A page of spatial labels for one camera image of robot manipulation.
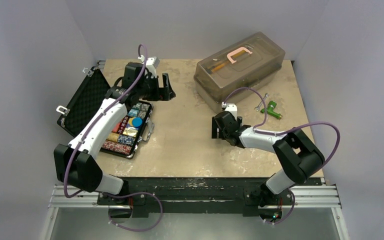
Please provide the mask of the blue round button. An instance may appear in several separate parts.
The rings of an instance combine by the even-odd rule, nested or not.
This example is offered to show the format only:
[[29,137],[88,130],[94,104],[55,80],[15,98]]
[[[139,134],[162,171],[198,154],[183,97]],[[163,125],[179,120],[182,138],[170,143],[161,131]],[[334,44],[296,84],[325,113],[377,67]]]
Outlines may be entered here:
[[132,124],[132,127],[140,128],[143,124],[143,120],[140,117],[133,117]]

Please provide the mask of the clear dealer button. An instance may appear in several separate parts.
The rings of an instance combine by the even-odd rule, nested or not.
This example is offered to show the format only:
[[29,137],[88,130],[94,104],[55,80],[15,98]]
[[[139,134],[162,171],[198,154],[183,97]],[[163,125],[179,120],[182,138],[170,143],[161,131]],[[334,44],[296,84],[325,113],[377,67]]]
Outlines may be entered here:
[[130,137],[136,137],[137,134],[138,134],[138,130],[134,127],[129,127],[127,129],[125,129],[125,131],[123,132],[124,135],[126,136],[130,136]]

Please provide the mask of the red playing card deck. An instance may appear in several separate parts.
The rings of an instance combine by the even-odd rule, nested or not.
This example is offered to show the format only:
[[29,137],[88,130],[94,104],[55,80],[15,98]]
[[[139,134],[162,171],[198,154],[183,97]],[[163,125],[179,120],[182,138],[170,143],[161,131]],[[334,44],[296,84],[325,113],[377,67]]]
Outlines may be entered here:
[[122,134],[124,131],[124,128],[125,128],[125,124],[123,122],[118,122],[111,132],[116,134]]

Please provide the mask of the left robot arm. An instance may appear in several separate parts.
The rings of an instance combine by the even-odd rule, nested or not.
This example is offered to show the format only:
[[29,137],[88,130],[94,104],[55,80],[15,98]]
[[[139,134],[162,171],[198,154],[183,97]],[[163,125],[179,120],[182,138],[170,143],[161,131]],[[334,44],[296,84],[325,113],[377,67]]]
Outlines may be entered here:
[[162,75],[163,86],[159,86],[156,69],[157,57],[139,55],[139,62],[129,62],[124,75],[105,91],[102,103],[83,130],[67,145],[59,144],[54,150],[54,161],[58,180],[63,183],[67,198],[68,185],[79,191],[102,192],[118,205],[129,199],[128,184],[121,178],[103,173],[96,157],[115,127],[116,122],[124,118],[128,111],[140,99],[145,101],[169,101],[176,94],[173,91],[168,74]]

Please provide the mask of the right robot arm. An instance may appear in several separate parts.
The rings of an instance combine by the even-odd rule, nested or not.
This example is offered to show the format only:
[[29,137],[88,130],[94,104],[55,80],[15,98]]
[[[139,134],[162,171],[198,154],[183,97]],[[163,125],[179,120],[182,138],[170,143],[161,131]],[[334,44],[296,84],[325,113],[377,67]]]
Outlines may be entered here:
[[258,149],[277,156],[281,169],[261,186],[260,196],[268,204],[280,198],[281,192],[295,184],[305,183],[325,163],[325,157],[299,128],[287,133],[259,133],[231,111],[223,110],[212,117],[213,139],[223,139],[231,146]]

